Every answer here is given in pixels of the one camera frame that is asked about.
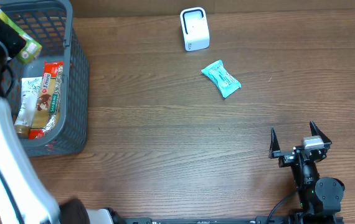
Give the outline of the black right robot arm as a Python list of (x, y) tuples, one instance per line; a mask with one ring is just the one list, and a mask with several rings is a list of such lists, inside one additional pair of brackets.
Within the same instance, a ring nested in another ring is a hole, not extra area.
[[(271, 128), (268, 157), (278, 159), (279, 167), (290, 167), (295, 190), (280, 200), (270, 211), (266, 223), (343, 223), (336, 214), (341, 211), (345, 185), (332, 177), (321, 177), (316, 163), (327, 157), (332, 141), (310, 121), (311, 136), (302, 139), (291, 152), (280, 149), (275, 129)], [(288, 199), (298, 195), (301, 207), (285, 217), (273, 218), (276, 210)]]

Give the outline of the San Remo spaghetti pack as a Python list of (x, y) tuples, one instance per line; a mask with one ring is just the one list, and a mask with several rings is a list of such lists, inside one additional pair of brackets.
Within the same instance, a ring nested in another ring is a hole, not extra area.
[(60, 113), (63, 72), (63, 61), (45, 62), (42, 84), (35, 106), (34, 120), (29, 131), (29, 139), (44, 137), (57, 124)]

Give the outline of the teal wet wipes pack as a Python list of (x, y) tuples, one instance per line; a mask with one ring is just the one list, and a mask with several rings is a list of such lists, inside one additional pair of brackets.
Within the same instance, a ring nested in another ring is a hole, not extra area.
[(241, 83), (225, 69), (222, 60), (211, 63), (201, 72), (214, 83), (223, 98), (227, 98), (242, 87)]

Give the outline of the white bamboo tube bottle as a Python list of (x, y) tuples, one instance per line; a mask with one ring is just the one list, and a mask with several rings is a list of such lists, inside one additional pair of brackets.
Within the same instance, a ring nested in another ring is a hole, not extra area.
[(14, 123), (16, 133), (20, 138), (29, 137), (41, 84), (42, 77), (22, 78), (21, 107)]

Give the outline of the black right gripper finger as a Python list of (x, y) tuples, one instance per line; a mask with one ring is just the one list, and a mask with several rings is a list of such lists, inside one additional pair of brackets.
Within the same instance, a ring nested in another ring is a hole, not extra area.
[(312, 136), (319, 136), (325, 145), (332, 145), (332, 141), (317, 127), (314, 121), (310, 121)]
[(278, 139), (274, 127), (271, 128), (270, 134), (271, 134), (271, 142), (270, 142), (268, 157), (276, 158), (280, 156), (281, 150), (280, 150), (280, 145), (278, 143)]

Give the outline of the green tea drink carton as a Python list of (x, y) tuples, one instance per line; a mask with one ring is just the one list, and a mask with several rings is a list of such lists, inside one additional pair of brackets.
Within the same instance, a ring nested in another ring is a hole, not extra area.
[(36, 59), (42, 50), (41, 44), (13, 22), (1, 8), (0, 48), (4, 51), (7, 61), (17, 58), (23, 64)]

